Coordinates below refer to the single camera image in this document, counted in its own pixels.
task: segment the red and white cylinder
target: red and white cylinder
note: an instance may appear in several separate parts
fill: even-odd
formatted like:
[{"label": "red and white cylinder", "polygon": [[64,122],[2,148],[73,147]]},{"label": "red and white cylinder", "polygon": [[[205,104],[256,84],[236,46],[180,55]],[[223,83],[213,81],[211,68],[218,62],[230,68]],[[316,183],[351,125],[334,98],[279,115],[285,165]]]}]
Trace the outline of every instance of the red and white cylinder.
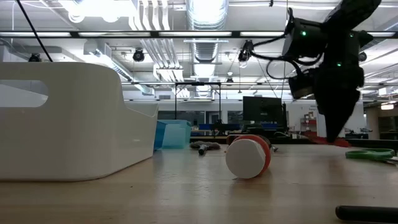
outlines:
[{"label": "red and white cylinder", "polygon": [[237,177],[250,179],[264,173],[271,163],[271,150],[263,138],[244,135],[236,138],[226,151],[226,165]]}]

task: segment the white cap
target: white cap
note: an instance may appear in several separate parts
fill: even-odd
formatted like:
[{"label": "white cap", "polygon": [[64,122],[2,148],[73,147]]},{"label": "white cap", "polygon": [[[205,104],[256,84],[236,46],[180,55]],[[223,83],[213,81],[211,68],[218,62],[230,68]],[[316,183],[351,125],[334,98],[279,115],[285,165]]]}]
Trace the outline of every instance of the white cap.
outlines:
[{"label": "white cap", "polygon": [[225,161],[234,175],[249,179],[260,174],[266,163],[266,155],[256,141],[241,139],[228,147]]}]

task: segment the door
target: door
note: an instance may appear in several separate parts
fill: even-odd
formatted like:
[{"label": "door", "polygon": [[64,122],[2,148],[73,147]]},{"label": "door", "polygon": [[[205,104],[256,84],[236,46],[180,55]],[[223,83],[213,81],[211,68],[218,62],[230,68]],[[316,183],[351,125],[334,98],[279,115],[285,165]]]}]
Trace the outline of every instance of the door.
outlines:
[{"label": "door", "polygon": [[209,124],[216,123],[220,118],[220,112],[209,112]]}]

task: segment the green scissors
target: green scissors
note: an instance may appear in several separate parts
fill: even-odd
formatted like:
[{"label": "green scissors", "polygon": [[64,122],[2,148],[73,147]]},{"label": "green scissors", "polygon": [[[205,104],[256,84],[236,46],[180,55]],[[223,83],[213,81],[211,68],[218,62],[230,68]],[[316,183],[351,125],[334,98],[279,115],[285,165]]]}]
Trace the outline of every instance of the green scissors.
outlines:
[{"label": "green scissors", "polygon": [[370,159],[375,161],[397,162],[391,159],[394,156],[396,156],[396,152],[393,149],[363,149],[346,152],[347,159]]}]

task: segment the fluorescent light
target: fluorescent light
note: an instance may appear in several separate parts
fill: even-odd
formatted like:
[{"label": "fluorescent light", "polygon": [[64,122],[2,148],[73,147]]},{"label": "fluorescent light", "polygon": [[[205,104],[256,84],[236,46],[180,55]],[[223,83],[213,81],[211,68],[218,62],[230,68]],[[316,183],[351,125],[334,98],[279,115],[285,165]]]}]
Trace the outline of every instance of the fluorescent light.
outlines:
[{"label": "fluorescent light", "polygon": [[[39,37],[70,37],[69,32],[37,32]],[[33,32],[0,32],[1,37],[35,37]]]},{"label": "fluorescent light", "polygon": [[373,37],[392,37],[395,32],[368,32]]},{"label": "fluorescent light", "polygon": [[386,95],[386,94],[387,94],[387,88],[386,87],[379,89],[379,96]]},{"label": "fluorescent light", "polygon": [[219,31],[180,31],[180,32],[159,32],[161,37],[230,37],[232,32]]},{"label": "fluorescent light", "polygon": [[150,37],[150,32],[79,32],[80,37]]},{"label": "fluorescent light", "polygon": [[241,37],[273,37],[280,36],[283,32],[241,32]]},{"label": "fluorescent light", "polygon": [[394,105],[381,105],[382,110],[392,110],[394,109]]},{"label": "fluorescent light", "polygon": [[229,40],[184,40],[184,43],[229,43]]}]

